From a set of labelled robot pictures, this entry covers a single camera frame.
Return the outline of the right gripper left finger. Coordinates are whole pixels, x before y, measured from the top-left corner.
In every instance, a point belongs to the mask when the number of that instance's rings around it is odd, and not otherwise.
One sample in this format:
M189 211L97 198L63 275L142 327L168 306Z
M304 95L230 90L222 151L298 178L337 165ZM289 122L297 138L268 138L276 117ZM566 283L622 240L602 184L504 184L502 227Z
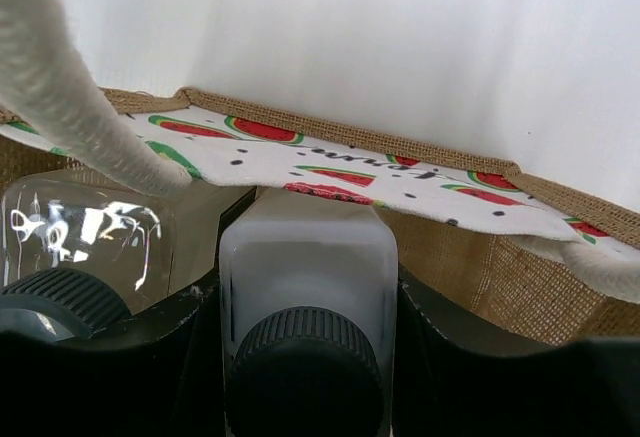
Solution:
M219 288L193 285L93 338L1 335L4 436L220 436Z

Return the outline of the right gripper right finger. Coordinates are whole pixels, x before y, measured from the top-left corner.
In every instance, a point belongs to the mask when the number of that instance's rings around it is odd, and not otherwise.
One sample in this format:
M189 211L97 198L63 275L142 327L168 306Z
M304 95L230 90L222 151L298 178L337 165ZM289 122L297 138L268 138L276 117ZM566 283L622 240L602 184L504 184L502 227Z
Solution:
M639 340L551 346L400 280L397 436L636 436Z

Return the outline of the burlap watermelon print bag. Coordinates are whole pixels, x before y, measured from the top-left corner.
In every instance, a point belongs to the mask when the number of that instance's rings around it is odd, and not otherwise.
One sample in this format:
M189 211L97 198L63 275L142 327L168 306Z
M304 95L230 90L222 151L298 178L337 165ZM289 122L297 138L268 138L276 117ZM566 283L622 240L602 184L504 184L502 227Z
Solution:
M506 330L639 332L639 0L1 0L1 180L81 162L371 204Z

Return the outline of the clear bottle grey cap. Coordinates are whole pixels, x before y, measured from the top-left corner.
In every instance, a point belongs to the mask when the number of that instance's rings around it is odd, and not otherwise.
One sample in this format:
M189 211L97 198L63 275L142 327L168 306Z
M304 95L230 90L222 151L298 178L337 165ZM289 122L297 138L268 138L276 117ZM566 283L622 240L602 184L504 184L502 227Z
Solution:
M189 288L255 194L194 180L150 197L90 170L17 180L1 198L2 331L89 338Z

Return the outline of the white bottle grey cap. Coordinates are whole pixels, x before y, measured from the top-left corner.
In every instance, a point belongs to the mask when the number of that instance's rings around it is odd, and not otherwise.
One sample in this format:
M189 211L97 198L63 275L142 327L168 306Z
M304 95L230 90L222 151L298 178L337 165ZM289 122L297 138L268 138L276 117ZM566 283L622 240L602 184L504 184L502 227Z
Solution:
M387 436L396 239L367 197L268 189L219 246L226 421L234 436Z

